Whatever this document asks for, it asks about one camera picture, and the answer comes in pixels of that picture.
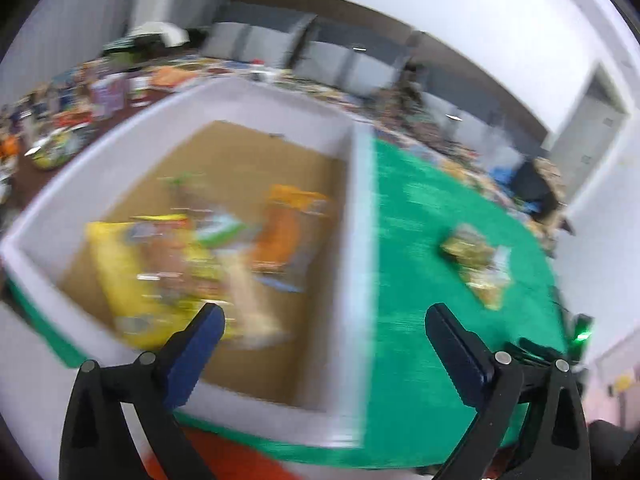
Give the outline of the yellow peanut snack bag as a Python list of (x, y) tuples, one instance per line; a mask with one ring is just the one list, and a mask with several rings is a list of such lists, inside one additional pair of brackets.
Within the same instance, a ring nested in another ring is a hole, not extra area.
[(511, 285), (511, 249), (499, 246), (486, 266), (471, 268), (462, 266), (460, 276), (464, 284), (488, 310), (498, 311), (503, 304), (503, 296)]

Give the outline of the olive green nut bag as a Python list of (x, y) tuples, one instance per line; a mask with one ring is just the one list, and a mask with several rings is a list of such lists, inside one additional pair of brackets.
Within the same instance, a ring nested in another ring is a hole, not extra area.
[(458, 224), (442, 241), (440, 250), (460, 266), (483, 269), (491, 263), (495, 248), (470, 224)]

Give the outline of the beige cracker bar packet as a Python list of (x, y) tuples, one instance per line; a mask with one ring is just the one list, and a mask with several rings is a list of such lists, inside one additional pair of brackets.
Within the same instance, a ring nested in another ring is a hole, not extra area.
[(271, 307), (262, 283), (254, 277), (242, 250), (220, 255), (233, 304), (234, 343), (244, 350), (260, 350), (282, 344), (290, 338)]

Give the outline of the orange chicken leg snack pack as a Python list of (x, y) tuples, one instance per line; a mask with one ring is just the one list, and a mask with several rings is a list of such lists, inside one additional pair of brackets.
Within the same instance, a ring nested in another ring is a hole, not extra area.
[(326, 238), (331, 200), (319, 192), (275, 184), (250, 252), (258, 280), (281, 292), (303, 292), (308, 268)]

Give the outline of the red fabric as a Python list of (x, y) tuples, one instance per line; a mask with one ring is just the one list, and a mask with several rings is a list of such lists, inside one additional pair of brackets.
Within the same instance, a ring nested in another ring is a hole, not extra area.
[(227, 438), (181, 426), (210, 472), (221, 480), (295, 480), (298, 476), (276, 460)]

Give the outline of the black bag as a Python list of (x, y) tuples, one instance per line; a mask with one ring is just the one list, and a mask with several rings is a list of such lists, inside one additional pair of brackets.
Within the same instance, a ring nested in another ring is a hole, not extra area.
[(508, 189), (514, 197), (532, 207), (529, 213), (534, 219), (547, 217), (559, 206), (550, 184), (535, 167), (533, 159), (526, 159), (518, 167), (508, 183)]

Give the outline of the green patterned tablecloth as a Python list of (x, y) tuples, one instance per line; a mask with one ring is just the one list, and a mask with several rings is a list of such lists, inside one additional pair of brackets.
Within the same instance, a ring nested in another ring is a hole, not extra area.
[[(354, 448), (315, 448), (227, 428), (209, 429), (181, 414), (181, 408), (179, 422), (288, 462), (364, 469), (439, 464), (457, 445), (474, 413), (460, 401), (425, 336), (429, 306), (446, 304), (492, 350), (523, 337), (565, 349), (552, 297), (554, 277), (532, 233), (502, 208), (415, 154), (376, 137), (374, 146), (375, 314), (360, 443)], [(462, 281), (462, 266), (440, 250), (442, 241), (461, 223), (474, 226), (493, 248), (511, 249), (512, 282), (498, 311), (480, 303)], [(67, 366), (78, 367), (89, 359), (62, 341), (15, 287), (40, 334)]]

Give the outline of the green leaf snack bag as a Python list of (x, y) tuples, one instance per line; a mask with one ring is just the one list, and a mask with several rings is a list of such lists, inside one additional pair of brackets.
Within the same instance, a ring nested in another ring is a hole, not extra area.
[(188, 260), (209, 259), (245, 229), (238, 216), (213, 198), (199, 174), (160, 177), (160, 182), (169, 198), (170, 215), (158, 220), (156, 227)]

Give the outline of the grey pillow right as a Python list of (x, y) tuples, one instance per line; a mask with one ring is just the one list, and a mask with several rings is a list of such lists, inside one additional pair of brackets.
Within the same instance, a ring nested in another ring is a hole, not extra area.
[(460, 142), (477, 151), (501, 143), (526, 156), (544, 154), (546, 130), (500, 86), (484, 86), (435, 66), (421, 70), (419, 82), (424, 100), (440, 124), (456, 123)]

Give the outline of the grey pillow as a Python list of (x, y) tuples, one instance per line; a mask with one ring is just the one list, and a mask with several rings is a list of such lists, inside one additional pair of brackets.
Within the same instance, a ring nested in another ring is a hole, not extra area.
[(262, 60), (268, 67), (285, 68), (315, 18), (276, 6), (232, 2), (209, 29), (200, 53), (242, 63)]
[(371, 29), (318, 18), (293, 73), (353, 96), (390, 86), (408, 60), (409, 48)]
[(435, 66), (421, 70), (419, 82), (424, 100), (440, 124), (456, 123), (460, 142), (477, 151), (501, 143), (526, 156), (544, 154), (546, 130), (500, 86), (484, 86)]

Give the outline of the white cardboard box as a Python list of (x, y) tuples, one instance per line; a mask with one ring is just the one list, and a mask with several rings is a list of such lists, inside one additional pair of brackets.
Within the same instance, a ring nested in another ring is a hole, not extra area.
[(181, 414), (354, 448), (372, 361), (374, 177), (366, 122), (270, 84), (213, 79), (75, 158), (12, 224), (1, 260), (46, 325), (104, 365), (219, 300), (224, 341)]

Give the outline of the bowl of candies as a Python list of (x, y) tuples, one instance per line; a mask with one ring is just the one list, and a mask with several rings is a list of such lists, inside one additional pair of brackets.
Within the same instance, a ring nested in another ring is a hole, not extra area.
[(96, 128), (90, 124), (56, 128), (32, 144), (25, 157), (39, 170), (53, 170), (74, 158), (95, 136)]

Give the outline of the grey pillow middle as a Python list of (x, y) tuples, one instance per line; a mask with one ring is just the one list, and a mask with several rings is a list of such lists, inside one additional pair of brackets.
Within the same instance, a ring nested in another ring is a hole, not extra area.
[(318, 18), (293, 73), (353, 96), (390, 86), (408, 60), (409, 48), (371, 29)]

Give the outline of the grey pillow left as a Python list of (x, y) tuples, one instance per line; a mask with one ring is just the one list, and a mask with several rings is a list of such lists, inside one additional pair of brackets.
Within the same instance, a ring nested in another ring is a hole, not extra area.
[(285, 68), (315, 18), (276, 6), (232, 2), (209, 29), (200, 53), (242, 63), (262, 60), (268, 67)]

